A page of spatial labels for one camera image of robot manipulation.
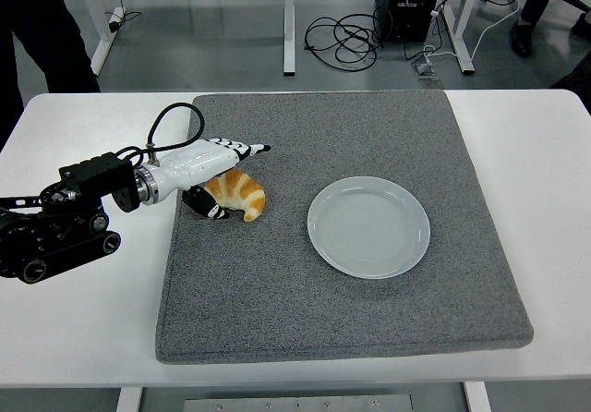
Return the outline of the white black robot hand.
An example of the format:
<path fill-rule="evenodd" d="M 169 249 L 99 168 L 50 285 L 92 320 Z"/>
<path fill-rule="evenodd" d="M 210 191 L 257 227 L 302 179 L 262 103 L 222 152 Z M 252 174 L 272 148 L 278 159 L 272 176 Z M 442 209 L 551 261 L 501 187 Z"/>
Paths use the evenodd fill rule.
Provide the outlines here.
<path fill-rule="evenodd" d="M 200 139 L 164 155 L 157 165 L 143 164 L 137 176 L 146 204 L 158 203 L 173 191 L 182 201 L 208 219 L 223 219 L 228 211 L 241 211 L 245 222 L 258 218 L 266 205 L 261 184 L 236 165 L 268 151 L 264 144 L 244 144 L 229 139 Z"/>

